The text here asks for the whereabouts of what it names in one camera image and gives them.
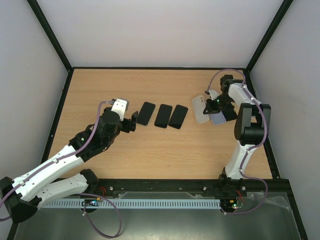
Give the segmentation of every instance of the cable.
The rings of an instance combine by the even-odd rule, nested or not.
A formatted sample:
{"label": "cable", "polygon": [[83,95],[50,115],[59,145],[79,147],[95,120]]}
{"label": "cable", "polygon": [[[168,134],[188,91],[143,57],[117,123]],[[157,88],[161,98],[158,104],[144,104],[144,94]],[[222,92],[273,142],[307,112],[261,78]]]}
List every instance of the cable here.
{"label": "cable", "polygon": [[91,219],[89,218],[87,212],[86,212],[86,207],[87,205],[84,205],[84,208],[83,208],[83,215],[86,217],[86,219],[88,219],[91,227],[93,228],[93,230],[98,233],[100,236],[106,238],[106,239],[114,239],[116,237],[118,237],[120,235],[120,232],[121,232],[121,228],[122,228],[122,218],[121,218],[121,215],[120,215],[120,212],[119,212],[119,209],[116,207],[116,205],[113,204],[112,201],[110,201],[109,199],[103,197],[103,196],[99,196],[99,195],[96,195],[96,194],[90,194],[90,193],[79,193],[79,195],[82,195],[82,196],[90,196],[90,197],[96,197],[96,198],[101,198],[105,201],[107,201],[109,204],[112,205],[112,207],[115,209],[116,213],[118,214],[118,218],[119,218],[119,229],[118,229],[118,232],[113,235],[113,236],[109,236],[109,235],[106,235],[104,234],[103,232],[101,232],[99,229],[97,229],[97,227],[93,224],[93,222],[91,221]]}
{"label": "cable", "polygon": [[[89,136],[89,138],[87,139],[87,141],[85,142],[85,144],[80,147],[77,151],[71,152],[67,155],[61,156],[56,158],[56,160],[59,162],[62,159],[71,157],[73,155],[78,154],[79,152],[81,152],[83,149],[85,149],[86,146],[88,146],[88,144],[90,143],[90,141],[92,140],[92,138],[94,137],[97,127],[98,127],[98,122],[99,122],[99,117],[100,117],[100,111],[101,111],[101,106],[102,104],[113,104],[114,101],[102,101],[99,103],[98,105],[98,111],[97,111],[97,115],[96,115],[96,119],[95,119],[95,123],[94,123],[94,127],[93,130]],[[38,173],[40,173],[42,170],[46,169],[47,167],[51,166],[52,164],[54,164],[54,161],[48,162],[46,165],[43,165],[42,167],[40,167],[38,170],[34,171],[32,174],[30,174],[25,180],[23,180],[24,183],[28,182],[31,178],[33,178],[35,175],[37,175]],[[22,184],[18,184],[17,186],[15,186],[13,189],[11,189],[4,197],[3,199],[0,201],[0,208],[2,207],[2,205],[4,204],[5,200],[14,192],[16,191],[18,188],[20,188],[22,186]],[[5,218],[0,218],[0,222],[6,221],[8,219],[10,219],[11,217],[5,217]]]}
{"label": "cable", "polygon": [[246,96],[247,96],[249,99],[251,99],[252,102],[253,102],[253,103],[256,105],[256,107],[258,108],[258,111],[259,111],[259,113],[260,113],[260,115],[261,115],[261,117],[262,117],[263,126],[264,126],[264,128],[263,128],[263,138],[262,138],[261,142],[260,142],[259,144],[255,145],[255,146],[252,146],[252,147],[249,147],[249,148],[248,148],[247,152],[246,152],[246,153],[244,154],[244,156],[243,156],[243,159],[242,159],[242,161],[241,161],[240,168],[239,168],[240,174],[241,174],[244,178],[246,178],[246,179],[252,179],[252,180],[259,180],[259,181],[261,181],[261,182],[264,184],[264,186],[265,186],[265,192],[264,192],[263,199],[259,202],[259,204],[258,204],[257,206],[255,206],[255,207],[253,207],[252,209],[247,210],[247,211],[242,211],[242,212],[226,212],[226,211],[224,211],[224,210],[221,208],[221,211],[222,211],[223,214],[225,214],[225,215],[241,215],[241,214],[251,213],[251,212],[253,212],[254,210],[258,209],[258,208],[264,203],[264,201],[267,199],[267,195],[268,195],[268,185],[267,185],[266,181],[263,180],[263,179],[261,179],[261,178],[258,178],[258,177],[251,177],[251,176],[245,175],[245,174],[243,173],[243,169],[242,169],[242,168],[243,168],[243,165],[244,165],[244,163],[245,163],[245,160],[246,160],[249,152],[250,152],[251,150],[256,149],[256,148],[258,148],[258,147],[260,147],[260,146],[262,146],[262,145],[264,144],[264,142],[265,142],[266,139],[267,139],[268,129],[267,129],[267,120],[266,120],[266,118],[265,118],[264,112],[262,111],[262,109],[261,109],[259,103],[256,101],[255,97],[254,97],[254,96],[251,94],[251,92],[248,90],[247,86],[245,86],[246,76],[244,75],[243,72],[241,72],[241,71],[239,71],[239,70],[236,70],[236,69],[232,69],[232,68],[226,68],[226,69],[222,69],[222,70],[220,70],[220,71],[217,71],[217,72],[215,73],[215,75],[211,78],[211,81],[210,81],[210,83],[209,83],[209,86],[208,86],[206,92],[209,91],[209,89],[210,89],[210,87],[211,87],[211,83],[213,82],[214,78],[215,78],[219,73],[225,72],[225,71],[233,71],[233,72],[239,73],[239,74],[241,74],[241,75],[243,76],[242,89],[243,89],[244,93],[246,94]]}

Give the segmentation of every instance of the wooden tabletop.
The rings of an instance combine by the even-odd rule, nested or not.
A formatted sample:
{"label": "wooden tabletop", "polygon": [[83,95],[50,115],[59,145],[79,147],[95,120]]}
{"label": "wooden tabletop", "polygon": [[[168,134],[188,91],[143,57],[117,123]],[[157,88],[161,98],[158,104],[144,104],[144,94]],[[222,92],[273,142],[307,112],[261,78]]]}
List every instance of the wooden tabletop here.
{"label": "wooden tabletop", "polygon": [[[62,177],[91,169],[102,179],[217,179],[231,159],[236,145],[235,120],[222,125],[197,124],[192,99],[204,94],[215,70],[75,69],[53,140],[50,157],[78,132],[93,124],[98,104],[116,98],[130,101],[126,118],[140,111],[144,102],[156,105],[148,126],[121,132],[113,145]],[[211,89],[220,93],[217,76]],[[160,104],[188,107],[180,130],[154,126]],[[249,176],[271,177],[263,147],[257,149],[246,168]]]}

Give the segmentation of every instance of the table surface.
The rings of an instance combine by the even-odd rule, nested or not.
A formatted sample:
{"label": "table surface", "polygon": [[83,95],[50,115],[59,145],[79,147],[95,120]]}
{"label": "table surface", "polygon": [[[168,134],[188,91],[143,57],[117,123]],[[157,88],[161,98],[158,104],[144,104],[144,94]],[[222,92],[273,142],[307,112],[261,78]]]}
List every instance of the table surface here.
{"label": "table surface", "polygon": [[[217,179],[236,145],[236,121],[197,124],[192,107],[194,97],[207,97],[204,92],[215,73],[216,70],[75,69],[49,157],[94,123],[101,101],[124,98],[130,101],[126,118],[140,111],[144,102],[155,104],[148,126],[137,124],[135,132],[121,132],[106,152],[61,177],[91,169],[101,179]],[[218,93],[219,79],[224,74],[242,78],[238,73],[222,72],[211,86]],[[160,104],[188,108],[181,129],[154,126]],[[253,153],[245,173],[272,178],[263,147]]]}

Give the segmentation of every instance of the black corner post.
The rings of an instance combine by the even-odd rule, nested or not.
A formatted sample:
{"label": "black corner post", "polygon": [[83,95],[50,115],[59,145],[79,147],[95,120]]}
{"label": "black corner post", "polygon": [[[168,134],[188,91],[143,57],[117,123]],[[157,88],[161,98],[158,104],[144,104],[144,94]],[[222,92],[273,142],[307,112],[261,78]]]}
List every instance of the black corner post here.
{"label": "black corner post", "polygon": [[56,38],[54,31],[51,29],[49,22],[46,19],[46,16],[44,15],[43,11],[41,10],[37,0],[27,0],[27,2],[29,3],[36,18],[38,19],[43,30],[45,31],[46,35],[48,36],[52,46],[54,47],[56,53],[58,54],[59,58],[61,59],[65,69],[68,72],[70,72],[72,70],[71,64],[70,64],[69,60],[67,59],[67,56],[65,55],[62,47],[60,46],[60,43],[58,42],[58,39]]}
{"label": "black corner post", "polygon": [[283,0],[281,6],[279,7],[277,13],[274,16],[272,22],[270,23],[267,31],[265,32],[261,42],[259,43],[258,47],[256,48],[250,62],[246,66],[245,71],[247,73],[250,73],[252,71],[252,69],[254,68],[260,55],[262,54],[262,52],[266,48],[269,40],[273,36],[274,32],[276,31],[277,27],[279,26],[281,20],[284,18],[286,12],[288,11],[288,9],[293,1],[294,0]]}

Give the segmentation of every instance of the white phone case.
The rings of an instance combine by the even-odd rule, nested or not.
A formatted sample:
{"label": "white phone case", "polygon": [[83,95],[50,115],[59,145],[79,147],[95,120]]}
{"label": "white phone case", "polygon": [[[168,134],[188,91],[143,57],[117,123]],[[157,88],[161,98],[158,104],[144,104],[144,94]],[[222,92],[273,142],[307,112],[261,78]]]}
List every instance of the white phone case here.
{"label": "white phone case", "polygon": [[193,112],[197,124],[203,124],[210,120],[208,114],[204,114],[206,102],[203,95],[199,95],[192,99]]}

